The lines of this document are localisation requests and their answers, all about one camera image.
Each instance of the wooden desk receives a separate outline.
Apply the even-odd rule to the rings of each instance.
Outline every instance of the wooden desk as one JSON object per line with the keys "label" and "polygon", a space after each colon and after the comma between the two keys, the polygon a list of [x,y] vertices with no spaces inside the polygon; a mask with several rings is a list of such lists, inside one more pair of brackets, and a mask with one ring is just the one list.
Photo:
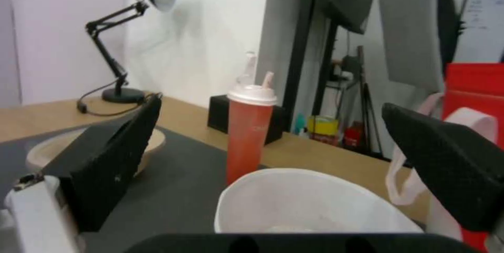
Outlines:
{"label": "wooden desk", "polygon": [[[106,103],[97,98],[88,100],[87,104],[90,109],[101,113],[113,113],[127,107],[127,105]],[[158,125],[226,150],[227,135],[207,127],[207,114],[208,111],[205,108],[164,97]],[[95,117],[78,113],[74,100],[0,109],[0,142],[108,119],[110,117]],[[262,163],[269,167],[304,168],[332,174],[362,185],[380,197],[388,199],[385,174],[389,163],[313,140],[302,139],[289,133],[284,133],[281,140],[265,147]],[[404,181],[409,172],[410,170],[406,168],[399,171],[398,181]],[[425,222],[427,208],[428,194],[419,197],[414,205],[400,207],[407,216],[420,222]]]}

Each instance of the black desk lamp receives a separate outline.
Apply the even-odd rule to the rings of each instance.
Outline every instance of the black desk lamp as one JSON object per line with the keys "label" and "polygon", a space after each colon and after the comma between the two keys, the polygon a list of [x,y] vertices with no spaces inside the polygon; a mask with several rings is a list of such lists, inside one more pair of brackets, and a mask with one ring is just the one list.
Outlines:
{"label": "black desk lamp", "polygon": [[[150,2],[160,11],[169,11],[175,4],[175,0],[150,0]],[[137,0],[135,4],[130,5],[124,9],[121,9],[115,13],[108,16],[94,20],[86,24],[86,31],[95,43],[96,47],[100,51],[103,58],[105,58],[106,63],[114,73],[117,78],[115,81],[115,88],[104,90],[102,93],[102,99],[108,102],[115,103],[140,103],[144,99],[144,92],[137,89],[123,88],[123,85],[127,85],[126,76],[128,73],[126,70],[108,53],[107,49],[101,42],[99,34],[107,29],[118,26],[122,23],[126,23],[129,20],[143,16],[146,9],[149,6],[144,2],[144,0]],[[132,16],[123,18],[121,20],[110,20],[128,11],[135,10],[136,13]]]}

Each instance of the white lid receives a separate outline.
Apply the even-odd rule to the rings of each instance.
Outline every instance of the white lid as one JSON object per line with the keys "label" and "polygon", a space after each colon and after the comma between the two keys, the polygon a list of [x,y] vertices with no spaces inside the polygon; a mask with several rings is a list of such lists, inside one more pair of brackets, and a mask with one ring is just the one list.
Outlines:
{"label": "white lid", "polygon": [[272,106],[277,104],[274,90],[257,85],[236,85],[229,91],[227,97],[233,101],[252,105]]}

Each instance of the light purple wall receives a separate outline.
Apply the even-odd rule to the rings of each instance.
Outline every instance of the light purple wall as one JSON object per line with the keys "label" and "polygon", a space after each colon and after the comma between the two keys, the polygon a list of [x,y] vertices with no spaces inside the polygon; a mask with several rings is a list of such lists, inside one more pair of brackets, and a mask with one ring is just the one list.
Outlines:
{"label": "light purple wall", "polygon": [[[126,0],[13,0],[23,104],[71,99],[112,81],[84,25]],[[124,26],[103,33],[110,53],[124,58]]]}

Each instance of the cable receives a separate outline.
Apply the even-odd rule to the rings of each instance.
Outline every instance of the cable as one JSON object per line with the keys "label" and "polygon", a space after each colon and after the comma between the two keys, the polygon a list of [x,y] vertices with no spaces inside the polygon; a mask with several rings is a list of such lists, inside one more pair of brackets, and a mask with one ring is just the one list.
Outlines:
{"label": "cable", "polygon": [[102,117],[116,116],[116,115],[121,115],[121,114],[124,114],[124,113],[129,113],[130,111],[133,111],[133,110],[139,108],[140,106],[142,106],[142,104],[144,104],[144,102],[146,101],[146,99],[148,97],[150,97],[151,95],[153,95],[153,94],[149,94],[148,96],[144,97],[144,100],[142,102],[137,103],[137,106],[134,106],[132,108],[128,108],[128,109],[123,110],[123,111],[119,111],[118,113],[95,113],[94,111],[88,110],[87,104],[85,104],[83,102],[84,98],[87,97],[88,95],[94,93],[94,92],[98,92],[99,90],[103,90],[104,88],[107,88],[108,86],[114,85],[117,81],[119,81],[119,79],[115,79],[113,82],[111,82],[109,84],[103,85],[103,86],[101,86],[99,88],[96,88],[94,90],[91,90],[90,92],[87,92],[87,93],[83,94],[83,96],[79,100],[77,100],[77,110],[79,110],[79,112],[81,112],[83,114],[90,114],[90,115],[94,115],[94,116],[102,116]]}
{"label": "cable", "polygon": [[350,31],[347,30],[347,55],[350,55]]}
{"label": "cable", "polygon": [[[347,56],[350,56],[350,31],[347,30]],[[339,114],[340,114],[340,108],[341,108],[341,101],[338,102],[338,99],[340,97],[343,98],[343,90],[341,88],[341,79],[343,76],[343,63],[342,66],[340,66],[340,74],[338,76],[338,89],[336,90],[336,95],[335,95],[335,104],[336,104],[336,119],[338,120]]]}

